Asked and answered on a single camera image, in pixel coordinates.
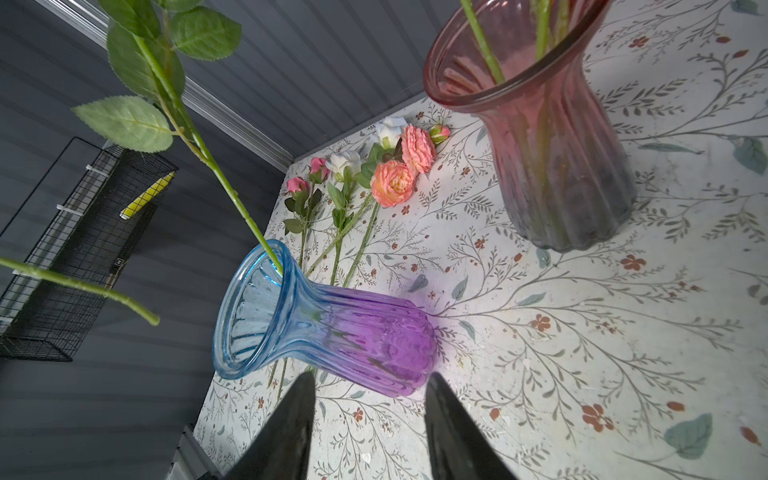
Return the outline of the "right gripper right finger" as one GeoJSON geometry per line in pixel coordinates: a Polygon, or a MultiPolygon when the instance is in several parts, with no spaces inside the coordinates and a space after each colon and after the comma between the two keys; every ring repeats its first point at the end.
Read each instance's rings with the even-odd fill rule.
{"type": "Polygon", "coordinates": [[[425,424],[434,479],[517,479],[438,372],[427,382],[425,424]]]}

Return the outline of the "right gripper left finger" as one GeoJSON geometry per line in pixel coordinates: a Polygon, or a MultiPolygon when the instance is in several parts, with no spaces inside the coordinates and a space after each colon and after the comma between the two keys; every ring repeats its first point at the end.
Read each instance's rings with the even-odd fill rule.
{"type": "Polygon", "coordinates": [[[296,378],[225,479],[306,479],[315,414],[315,377],[296,378]]]}

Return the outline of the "blue purple glass vase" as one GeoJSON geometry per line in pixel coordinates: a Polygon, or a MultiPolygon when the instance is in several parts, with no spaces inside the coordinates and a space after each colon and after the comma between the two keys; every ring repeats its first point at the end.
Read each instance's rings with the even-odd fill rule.
{"type": "Polygon", "coordinates": [[[278,240],[255,247],[222,300],[212,358],[219,377],[240,379],[280,358],[388,397],[420,388],[437,360],[435,329],[412,302],[306,279],[278,240]]]}

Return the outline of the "pink red glass vase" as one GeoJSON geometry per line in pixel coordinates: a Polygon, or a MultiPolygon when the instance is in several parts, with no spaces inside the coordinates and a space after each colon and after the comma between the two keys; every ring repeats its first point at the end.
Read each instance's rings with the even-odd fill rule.
{"type": "Polygon", "coordinates": [[[636,198],[627,155],[583,67],[610,2],[571,2],[568,34],[543,51],[532,1],[472,1],[503,84],[494,83],[461,5],[423,71],[433,101],[482,121],[516,232],[560,253],[611,239],[636,198]]]}

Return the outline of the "magenta rose stem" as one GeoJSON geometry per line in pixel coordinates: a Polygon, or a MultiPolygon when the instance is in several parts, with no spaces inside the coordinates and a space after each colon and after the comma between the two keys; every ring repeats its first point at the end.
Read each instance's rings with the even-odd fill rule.
{"type": "Polygon", "coordinates": [[[123,293],[114,291],[112,289],[107,289],[91,282],[86,282],[57,272],[53,272],[51,270],[33,266],[27,263],[14,261],[5,257],[1,258],[1,265],[11,269],[17,275],[54,283],[63,287],[95,294],[105,299],[118,302],[141,316],[150,325],[158,326],[160,324],[161,319],[159,315],[152,312],[137,300],[123,293]]]}

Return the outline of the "light pink rose stem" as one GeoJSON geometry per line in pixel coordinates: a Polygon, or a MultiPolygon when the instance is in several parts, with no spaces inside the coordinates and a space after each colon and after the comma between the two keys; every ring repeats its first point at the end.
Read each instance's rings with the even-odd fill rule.
{"type": "Polygon", "coordinates": [[[505,82],[503,71],[492,49],[490,48],[472,1],[460,0],[460,5],[494,83],[496,85],[503,84],[505,82]]]}

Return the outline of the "pink peach rose stem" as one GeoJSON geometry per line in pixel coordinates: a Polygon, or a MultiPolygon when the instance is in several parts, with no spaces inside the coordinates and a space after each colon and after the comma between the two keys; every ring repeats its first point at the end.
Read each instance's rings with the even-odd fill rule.
{"type": "Polygon", "coordinates": [[[112,71],[130,90],[74,108],[104,138],[130,150],[158,153],[180,138],[216,177],[271,265],[284,263],[203,141],[182,101],[186,76],[180,56],[218,61],[235,53],[242,27],[200,1],[102,1],[112,71]]]}

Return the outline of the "white rose stem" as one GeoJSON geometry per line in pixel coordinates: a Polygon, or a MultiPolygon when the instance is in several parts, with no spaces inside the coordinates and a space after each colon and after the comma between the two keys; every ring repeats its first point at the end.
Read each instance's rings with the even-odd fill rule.
{"type": "Polygon", "coordinates": [[[547,51],[568,34],[572,2],[569,0],[535,0],[531,11],[536,25],[536,46],[547,51]]]}

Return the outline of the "bunch of artificial flowers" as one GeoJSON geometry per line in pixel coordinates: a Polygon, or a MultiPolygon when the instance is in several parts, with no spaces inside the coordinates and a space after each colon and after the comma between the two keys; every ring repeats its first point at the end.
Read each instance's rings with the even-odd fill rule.
{"type": "Polygon", "coordinates": [[[305,243],[326,202],[335,235],[330,244],[333,264],[329,286],[350,288],[349,276],[338,273],[345,238],[361,222],[365,213],[376,217],[383,208],[406,203],[415,191],[417,180],[432,169],[436,148],[451,135],[448,127],[435,124],[430,129],[413,125],[402,117],[387,117],[376,126],[376,139],[366,157],[356,151],[315,157],[306,177],[287,182],[286,207],[292,216],[285,230],[299,235],[305,243]]]}

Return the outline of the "yellow green marker pen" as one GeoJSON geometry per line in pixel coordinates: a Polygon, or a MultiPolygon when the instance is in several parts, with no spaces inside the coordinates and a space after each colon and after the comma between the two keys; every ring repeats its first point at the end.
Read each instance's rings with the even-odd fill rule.
{"type": "Polygon", "coordinates": [[[170,172],[167,175],[158,178],[152,185],[150,185],[144,192],[131,201],[125,208],[123,208],[119,217],[124,220],[130,220],[136,216],[145,206],[147,206],[152,200],[164,192],[169,186],[176,175],[176,172],[170,172]]]}

